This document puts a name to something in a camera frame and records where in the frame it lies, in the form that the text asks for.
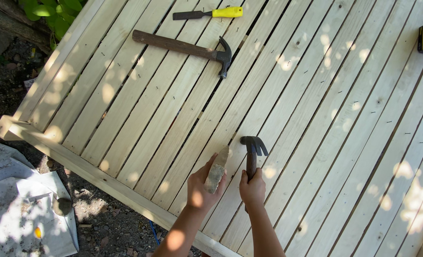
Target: rock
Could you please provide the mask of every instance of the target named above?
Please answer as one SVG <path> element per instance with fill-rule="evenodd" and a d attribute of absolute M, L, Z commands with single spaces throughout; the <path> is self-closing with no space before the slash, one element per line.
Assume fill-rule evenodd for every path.
<path fill-rule="evenodd" d="M 213 164 L 211 165 L 208 177 L 205 180 L 205 191 L 209 193 L 216 192 L 218 184 L 221 181 L 222 175 L 224 175 L 224 167 L 226 166 L 227 156 L 229 155 L 229 146 L 226 145 L 216 156 Z"/>
<path fill-rule="evenodd" d="M 53 160 L 48 160 L 46 162 L 46 165 L 48 166 L 48 168 L 52 168 L 52 167 L 54 167 L 54 161 Z"/>
<path fill-rule="evenodd" d="M 53 210 L 59 216 L 66 216 L 71 210 L 71 200 L 59 198 L 53 203 Z"/>
<path fill-rule="evenodd" d="M 8 63 L 7 65 L 6 65 L 6 67 L 7 67 L 7 69 L 9 69 L 9 70 L 14 70 L 14 69 L 16 69 L 16 67 L 18 67 L 16 64 L 14 64 L 14 63 Z"/>
<path fill-rule="evenodd" d="M 20 56 L 20 54 L 15 54 L 14 56 L 13 56 L 13 61 L 15 61 L 15 62 L 19 62 L 21 60 L 21 56 Z"/>

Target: dirt ground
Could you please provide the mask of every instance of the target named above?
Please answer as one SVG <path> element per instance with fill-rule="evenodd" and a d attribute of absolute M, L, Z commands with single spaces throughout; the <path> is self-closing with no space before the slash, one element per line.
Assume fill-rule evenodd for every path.
<path fill-rule="evenodd" d="M 27 93 L 24 81 L 36 76 L 45 63 L 47 56 L 43 53 L 38 58 L 40 62 L 32 61 L 32 48 L 36 47 L 29 42 L 0 33 L 0 117 L 14 114 Z M 73 201 L 77 222 L 80 251 L 72 256 L 145 257 L 156 249 L 155 237 L 159 241 L 165 237 L 166 230 L 153 224 L 154 235 L 148 219 L 78 175 L 66 175 L 61 164 L 53 162 L 49 168 L 48 157 L 28 143 L 1 139 L 0 143 L 19 150 L 41 173 L 56 171 L 59 174 Z M 108 243 L 101 248 L 106 237 Z M 199 250 L 194 247 L 191 250 L 189 256 L 200 256 Z"/>

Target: dry leaf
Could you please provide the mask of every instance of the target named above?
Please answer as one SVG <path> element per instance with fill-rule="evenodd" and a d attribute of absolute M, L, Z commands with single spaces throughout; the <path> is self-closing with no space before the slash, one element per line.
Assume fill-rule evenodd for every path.
<path fill-rule="evenodd" d="M 100 249 L 104 248 L 108 244 L 108 236 L 105 236 L 102 238 L 102 241 L 100 242 Z"/>

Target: wooden hammer handle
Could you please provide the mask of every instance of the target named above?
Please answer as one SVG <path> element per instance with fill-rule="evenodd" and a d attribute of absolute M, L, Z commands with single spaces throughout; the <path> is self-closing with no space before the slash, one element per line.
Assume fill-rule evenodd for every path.
<path fill-rule="evenodd" d="M 195 56 L 200 56 L 207 58 L 209 60 L 215 61 L 218 51 L 196 46 L 189 44 L 180 40 L 165 38 L 150 33 L 146 33 L 139 30 L 134 30 L 132 33 L 132 39 L 135 42 L 140 42 L 143 44 L 149 44 L 157 47 L 161 47 L 168 50 L 174 50 L 183 54 L 191 54 Z"/>

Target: stone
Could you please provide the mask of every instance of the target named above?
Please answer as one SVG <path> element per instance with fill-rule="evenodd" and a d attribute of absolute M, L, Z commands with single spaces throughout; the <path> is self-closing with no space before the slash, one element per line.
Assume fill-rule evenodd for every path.
<path fill-rule="evenodd" d="M 208 177 L 205 180 L 205 191 L 209 193 L 216 192 L 218 184 L 221 181 L 222 175 L 224 175 L 224 167 L 226 166 L 227 157 L 229 156 L 229 146 L 226 145 L 216 156 L 213 164 L 211 165 Z"/>
<path fill-rule="evenodd" d="M 71 210 L 71 200 L 67 198 L 59 198 L 53 203 L 53 210 L 59 216 L 66 216 Z"/>

